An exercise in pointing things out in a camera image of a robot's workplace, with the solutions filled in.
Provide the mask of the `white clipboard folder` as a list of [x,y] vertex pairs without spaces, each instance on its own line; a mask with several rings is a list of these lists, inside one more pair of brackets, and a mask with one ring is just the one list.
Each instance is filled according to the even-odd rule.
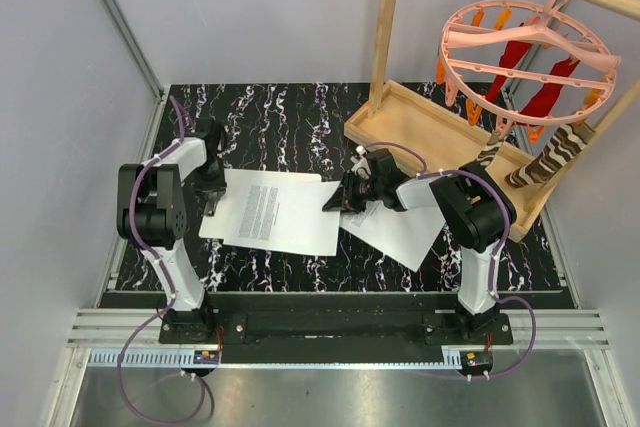
[[239,199],[241,189],[251,181],[269,181],[277,184],[313,183],[321,182],[322,177],[316,173],[275,172],[245,169],[226,169],[226,192],[217,202],[216,207],[205,208],[199,229],[202,239],[223,240],[229,221],[234,215],[235,203]]

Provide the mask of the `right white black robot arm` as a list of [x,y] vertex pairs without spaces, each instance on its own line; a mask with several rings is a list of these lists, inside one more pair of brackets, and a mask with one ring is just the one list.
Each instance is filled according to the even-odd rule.
[[406,212],[436,207],[461,248],[462,277],[447,331],[466,343],[483,341],[499,326],[497,266],[517,212],[487,172],[489,162],[476,159],[457,169],[409,177],[387,148],[362,147],[351,170],[343,173],[324,212],[356,213],[380,201]]

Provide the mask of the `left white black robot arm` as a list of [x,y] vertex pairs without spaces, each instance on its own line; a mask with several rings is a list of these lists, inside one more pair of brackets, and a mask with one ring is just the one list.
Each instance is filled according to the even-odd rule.
[[169,147],[144,163],[124,164],[118,172],[116,229],[151,264],[165,293],[157,312],[162,343],[203,343],[215,336],[216,319],[205,287],[195,273],[184,242],[188,213],[183,183],[194,178],[215,213],[227,182],[221,160],[226,131],[212,118],[196,122]]

